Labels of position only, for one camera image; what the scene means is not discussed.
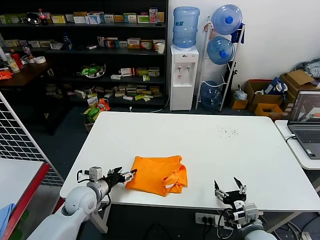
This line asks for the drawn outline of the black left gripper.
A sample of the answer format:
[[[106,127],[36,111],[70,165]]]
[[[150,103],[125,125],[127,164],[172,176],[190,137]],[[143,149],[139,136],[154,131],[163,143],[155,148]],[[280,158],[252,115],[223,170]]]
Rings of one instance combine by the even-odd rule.
[[[114,187],[115,185],[121,183],[125,184],[134,179],[137,169],[133,169],[131,171],[121,173],[122,166],[116,167],[114,169],[110,169],[107,173],[106,182],[109,187]]]

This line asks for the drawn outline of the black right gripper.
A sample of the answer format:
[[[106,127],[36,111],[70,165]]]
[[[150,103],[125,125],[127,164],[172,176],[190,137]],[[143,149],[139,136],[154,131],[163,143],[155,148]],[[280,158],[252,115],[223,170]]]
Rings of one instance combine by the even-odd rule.
[[[236,201],[242,201],[245,202],[247,200],[247,186],[243,185],[242,182],[237,179],[236,177],[233,178],[235,183],[237,184],[239,190],[233,190],[224,192],[220,189],[217,182],[214,181],[214,195],[218,199],[223,199],[222,202],[225,205],[230,205],[232,208],[236,207],[235,202]]]

